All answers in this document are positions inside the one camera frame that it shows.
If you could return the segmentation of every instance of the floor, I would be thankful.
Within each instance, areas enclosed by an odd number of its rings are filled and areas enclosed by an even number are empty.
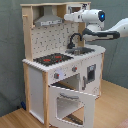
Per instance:
[[[81,119],[83,109],[74,112],[73,115]],[[115,128],[126,119],[128,119],[128,89],[103,80],[102,96],[96,100],[94,128]],[[0,118],[0,128],[44,128],[44,126],[31,114],[19,109]]]
[[[128,128],[128,119],[126,119],[125,121],[123,121],[119,126],[117,126],[116,128]]]

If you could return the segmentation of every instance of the sink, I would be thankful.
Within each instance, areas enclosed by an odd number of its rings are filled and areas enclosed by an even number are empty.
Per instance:
[[[94,52],[94,51],[95,51],[94,49],[90,49],[86,47],[78,47],[78,48],[68,49],[65,51],[65,53],[79,56],[79,55],[87,54],[87,53]]]

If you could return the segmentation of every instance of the cabinet door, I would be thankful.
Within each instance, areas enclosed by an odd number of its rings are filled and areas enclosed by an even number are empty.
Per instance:
[[[99,95],[102,54],[82,62],[82,92]]]
[[[89,10],[90,4],[89,3],[79,3],[79,4],[67,4],[67,14],[71,14],[74,12],[78,12],[81,9]]]
[[[79,109],[79,102],[84,107],[83,125],[64,120],[64,117]],[[55,86],[49,87],[49,117],[52,126],[58,128],[93,128],[94,109],[94,95]]]

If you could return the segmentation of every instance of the knob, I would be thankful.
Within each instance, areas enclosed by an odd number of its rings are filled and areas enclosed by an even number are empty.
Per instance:
[[[55,79],[59,79],[59,74],[58,74],[58,73],[55,73],[55,74],[54,74],[54,78],[55,78]]]
[[[76,70],[77,70],[77,67],[73,67],[73,68],[72,68],[72,71],[73,71],[73,72],[76,72]]]

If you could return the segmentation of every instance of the faucet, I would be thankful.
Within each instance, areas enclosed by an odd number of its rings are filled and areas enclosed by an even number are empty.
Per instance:
[[[73,44],[73,42],[72,42],[72,39],[73,39],[73,37],[75,36],[75,35],[78,35],[78,36],[80,36],[80,41],[82,41],[82,35],[80,34],[80,33],[74,33],[72,36],[71,36],[71,38],[70,38],[70,43],[68,44],[68,49],[72,49],[73,47],[75,47],[75,44]]]

